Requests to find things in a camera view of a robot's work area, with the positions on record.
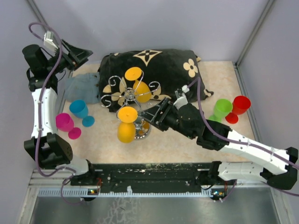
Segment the magenta plastic wine glass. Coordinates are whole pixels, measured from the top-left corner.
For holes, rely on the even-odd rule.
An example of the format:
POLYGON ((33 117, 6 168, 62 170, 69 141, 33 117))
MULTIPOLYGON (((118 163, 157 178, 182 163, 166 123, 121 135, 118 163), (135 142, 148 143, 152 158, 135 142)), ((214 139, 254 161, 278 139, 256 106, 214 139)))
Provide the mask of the magenta plastic wine glass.
POLYGON ((74 121, 69 114, 60 113, 56 116, 55 120, 57 129, 67 132, 70 139, 75 140, 81 136, 81 129, 75 127, 74 121))

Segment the orange plastic wine glass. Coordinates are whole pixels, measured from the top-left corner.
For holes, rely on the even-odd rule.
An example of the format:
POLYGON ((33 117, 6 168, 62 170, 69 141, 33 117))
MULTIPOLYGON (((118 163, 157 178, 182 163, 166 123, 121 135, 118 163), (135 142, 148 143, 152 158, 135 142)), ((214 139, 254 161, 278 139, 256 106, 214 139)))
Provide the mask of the orange plastic wine glass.
POLYGON ((144 73, 139 67, 131 67, 125 72, 125 79, 134 81, 133 90, 138 102, 146 103, 151 99, 151 93, 148 85, 142 81, 144 73))
POLYGON ((138 118, 138 112, 131 106, 121 108, 118 113, 118 119, 121 123, 118 126, 117 138, 122 143, 130 143, 135 139, 134 122, 138 118))

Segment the red plastic wine glass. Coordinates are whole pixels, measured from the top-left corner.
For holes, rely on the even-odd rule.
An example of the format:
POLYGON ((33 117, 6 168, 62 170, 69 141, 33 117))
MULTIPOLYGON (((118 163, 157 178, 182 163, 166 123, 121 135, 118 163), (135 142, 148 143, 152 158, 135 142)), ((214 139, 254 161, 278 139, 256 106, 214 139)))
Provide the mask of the red plastic wine glass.
POLYGON ((251 101, 246 96, 237 96, 233 100, 233 109, 226 117, 226 121, 230 124, 236 124, 239 121, 239 115, 244 114, 250 107, 251 101))

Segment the green plastic wine glass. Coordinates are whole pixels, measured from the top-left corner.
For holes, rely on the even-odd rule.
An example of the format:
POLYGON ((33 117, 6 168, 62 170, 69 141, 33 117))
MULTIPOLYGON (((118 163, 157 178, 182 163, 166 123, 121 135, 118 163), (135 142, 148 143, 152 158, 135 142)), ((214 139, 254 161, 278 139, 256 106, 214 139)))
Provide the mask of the green plastic wine glass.
POLYGON ((225 98, 218 99, 214 105, 213 114, 208 119, 221 123, 232 109, 233 105, 229 100, 225 98))

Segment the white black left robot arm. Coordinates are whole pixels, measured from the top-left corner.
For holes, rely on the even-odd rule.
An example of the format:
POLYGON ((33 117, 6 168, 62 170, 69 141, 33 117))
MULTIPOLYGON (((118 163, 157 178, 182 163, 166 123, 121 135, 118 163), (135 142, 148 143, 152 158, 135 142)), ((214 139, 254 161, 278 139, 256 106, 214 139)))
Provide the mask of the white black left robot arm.
POLYGON ((22 53, 29 65, 28 87, 34 102, 34 124, 31 138, 24 141, 24 149, 36 163, 36 168, 69 170, 87 185, 97 180, 97 173, 91 170, 88 160, 73 155, 70 144, 57 134, 55 105, 57 100, 57 73, 64 69, 74 71, 88 61, 92 51, 70 45, 62 40, 62 48, 55 49, 55 55, 46 58, 37 44, 26 46, 22 53))

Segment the blue plastic wine glass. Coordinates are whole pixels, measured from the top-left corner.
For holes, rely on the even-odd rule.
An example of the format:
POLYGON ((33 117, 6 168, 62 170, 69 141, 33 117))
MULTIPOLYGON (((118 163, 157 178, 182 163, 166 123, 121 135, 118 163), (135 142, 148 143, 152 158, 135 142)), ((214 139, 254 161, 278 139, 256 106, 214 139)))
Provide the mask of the blue plastic wine glass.
POLYGON ((70 112, 77 118, 82 119, 84 127, 91 127, 95 118, 89 115, 87 104, 83 100, 75 100, 69 106, 70 112))

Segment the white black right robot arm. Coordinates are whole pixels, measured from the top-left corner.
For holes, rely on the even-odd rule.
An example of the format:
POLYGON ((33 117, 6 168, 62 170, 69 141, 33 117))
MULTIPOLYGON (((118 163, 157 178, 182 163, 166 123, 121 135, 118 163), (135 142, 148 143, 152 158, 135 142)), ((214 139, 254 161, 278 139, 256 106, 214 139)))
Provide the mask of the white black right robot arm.
POLYGON ((160 131, 171 128, 189 139, 196 139, 197 145, 205 149, 247 159, 247 162, 212 162, 208 177, 215 185, 222 181, 250 180, 291 190, 297 182, 297 149, 277 149, 247 138, 225 124, 205 119, 203 112, 191 103, 175 106, 165 98, 141 111, 140 116, 160 131))

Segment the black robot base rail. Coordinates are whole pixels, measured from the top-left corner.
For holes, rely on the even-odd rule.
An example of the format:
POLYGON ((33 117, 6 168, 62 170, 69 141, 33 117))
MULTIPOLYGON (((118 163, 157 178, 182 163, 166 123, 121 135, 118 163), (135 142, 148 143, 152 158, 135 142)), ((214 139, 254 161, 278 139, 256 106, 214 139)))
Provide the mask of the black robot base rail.
POLYGON ((235 180, 217 176, 218 162, 92 164, 89 171, 71 178, 71 186, 95 186, 101 193, 199 193, 212 187, 227 188, 235 180))

